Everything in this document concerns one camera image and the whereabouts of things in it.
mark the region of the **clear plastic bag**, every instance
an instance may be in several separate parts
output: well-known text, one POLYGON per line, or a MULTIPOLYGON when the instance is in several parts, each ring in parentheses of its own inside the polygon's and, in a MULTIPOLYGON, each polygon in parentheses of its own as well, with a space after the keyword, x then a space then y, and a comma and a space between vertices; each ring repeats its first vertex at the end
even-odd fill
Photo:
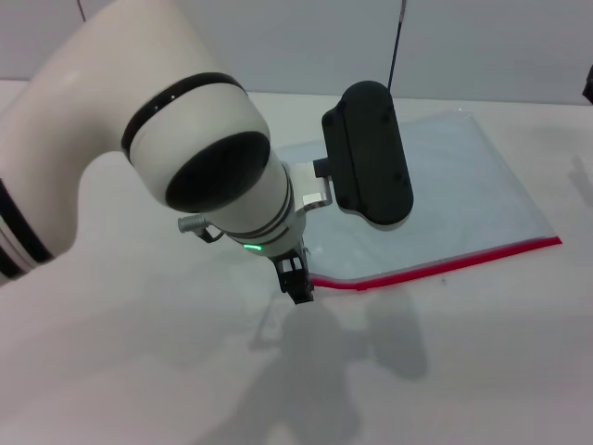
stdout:
MULTIPOLYGON (((400 132, 410 217, 385 232, 336 204, 308 213, 304 240, 317 286, 387 286, 561 243, 470 113, 404 123, 400 132)), ((326 157, 321 141, 277 153, 289 164, 326 157)))

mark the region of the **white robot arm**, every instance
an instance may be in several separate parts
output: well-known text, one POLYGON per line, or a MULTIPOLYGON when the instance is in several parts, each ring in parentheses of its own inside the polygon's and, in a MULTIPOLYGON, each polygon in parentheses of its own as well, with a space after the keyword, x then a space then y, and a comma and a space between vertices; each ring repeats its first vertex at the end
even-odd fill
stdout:
POLYGON ((322 120, 327 159, 290 168, 241 85, 174 0, 117 0, 87 22, 0 119, 0 286, 66 252, 79 181, 124 154, 152 196, 272 260, 295 303, 312 300, 305 213, 332 203, 367 221, 405 221, 411 193, 393 101, 380 83, 345 92, 322 120))
POLYGON ((299 247, 304 211, 241 85, 174 1, 118 0, 2 116, 0 283, 72 246, 84 169, 121 149, 158 202, 261 256, 299 247))

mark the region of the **cable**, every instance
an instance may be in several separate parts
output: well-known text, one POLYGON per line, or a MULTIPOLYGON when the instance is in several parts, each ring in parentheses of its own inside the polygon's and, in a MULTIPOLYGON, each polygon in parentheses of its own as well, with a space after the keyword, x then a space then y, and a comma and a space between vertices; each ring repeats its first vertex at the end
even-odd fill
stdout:
POLYGON ((399 24, 397 25, 396 44, 393 48, 393 57, 391 58, 391 71, 389 71, 389 82, 387 83, 387 89, 391 91, 391 83, 393 82, 393 73, 396 68, 397 49, 399 48, 399 35, 401 34, 401 25, 404 22, 406 16, 406 6, 408 0, 401 0, 401 9, 399 11, 399 24))
POLYGON ((84 15, 84 9, 82 9, 81 0, 76 0, 78 10, 81 11, 82 21, 86 22, 86 16, 84 15))

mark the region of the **green led light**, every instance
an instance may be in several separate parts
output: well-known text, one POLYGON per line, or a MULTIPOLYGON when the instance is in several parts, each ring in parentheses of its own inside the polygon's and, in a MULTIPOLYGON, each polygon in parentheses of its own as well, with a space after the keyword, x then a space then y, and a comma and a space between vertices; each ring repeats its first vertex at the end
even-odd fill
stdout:
POLYGON ((254 246, 252 244, 244 244, 243 247, 244 248, 251 248, 251 249, 257 250, 257 251, 260 251, 261 250, 261 246, 254 246))

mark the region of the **table surface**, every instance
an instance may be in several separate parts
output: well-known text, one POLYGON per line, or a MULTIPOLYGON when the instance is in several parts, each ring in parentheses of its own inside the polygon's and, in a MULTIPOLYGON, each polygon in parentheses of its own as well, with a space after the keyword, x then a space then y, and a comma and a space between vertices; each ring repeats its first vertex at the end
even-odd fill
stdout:
MULTIPOLYGON (((0 108, 24 87, 0 83, 0 108)), ((274 146, 337 97, 253 94, 274 146)), ((177 232, 125 158, 72 250, 0 292, 0 443, 537 444, 593 437, 593 108, 471 111, 564 244, 292 307, 265 259, 177 232)))

